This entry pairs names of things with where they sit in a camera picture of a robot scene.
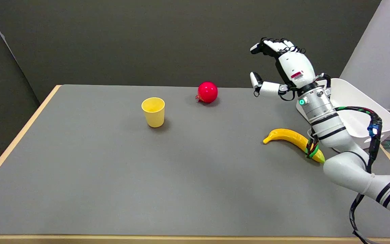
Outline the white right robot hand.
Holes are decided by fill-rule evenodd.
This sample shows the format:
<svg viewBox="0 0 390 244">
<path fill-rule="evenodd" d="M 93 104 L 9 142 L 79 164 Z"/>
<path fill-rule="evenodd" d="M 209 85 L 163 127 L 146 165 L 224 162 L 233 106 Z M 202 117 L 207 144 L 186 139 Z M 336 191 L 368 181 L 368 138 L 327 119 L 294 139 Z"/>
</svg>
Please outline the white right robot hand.
<svg viewBox="0 0 390 244">
<path fill-rule="evenodd" d="M 295 46 L 286 38 L 274 39 L 263 37 L 250 48 L 251 54 L 263 54 L 275 59 L 275 66 L 283 79 L 283 84 L 264 81 L 256 72 L 250 73 L 254 96 L 283 96 L 290 92 L 292 99 L 306 85 L 315 81 L 313 65 L 305 55 L 305 49 Z"/>
</svg>

